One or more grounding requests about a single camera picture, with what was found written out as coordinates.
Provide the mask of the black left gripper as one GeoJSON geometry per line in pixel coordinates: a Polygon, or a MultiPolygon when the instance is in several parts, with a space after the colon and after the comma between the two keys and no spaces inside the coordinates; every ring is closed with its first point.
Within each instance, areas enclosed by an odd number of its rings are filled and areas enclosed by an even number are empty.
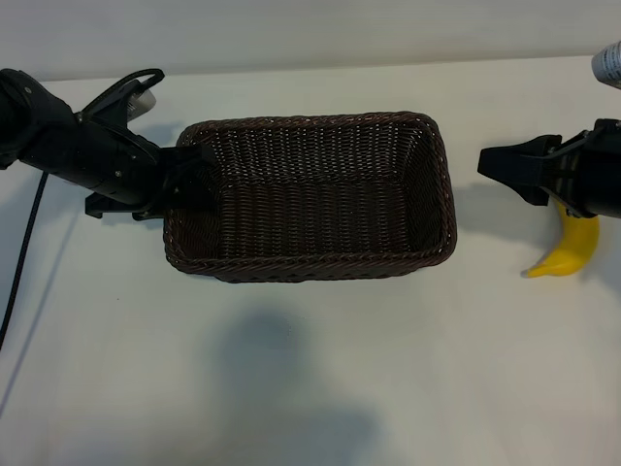
{"type": "MultiPolygon", "coordinates": [[[[216,164],[208,145],[159,149],[127,127],[133,105],[120,99],[96,112],[82,112],[70,126],[41,131],[23,151],[23,162],[92,192],[89,216],[144,213],[163,184],[163,169],[216,164]]],[[[210,212],[212,193],[197,179],[183,179],[167,201],[172,210],[210,212]]]]}

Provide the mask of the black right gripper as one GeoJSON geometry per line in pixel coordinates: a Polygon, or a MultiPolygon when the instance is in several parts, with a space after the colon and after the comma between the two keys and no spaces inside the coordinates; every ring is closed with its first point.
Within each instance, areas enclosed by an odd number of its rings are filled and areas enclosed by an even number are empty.
{"type": "Polygon", "coordinates": [[[561,144],[560,135],[480,152],[477,172],[503,184],[533,206],[547,206],[549,195],[575,217],[620,216],[620,122],[598,119],[594,128],[561,144]],[[507,156],[548,156],[539,172],[510,163],[486,162],[507,156]]]}

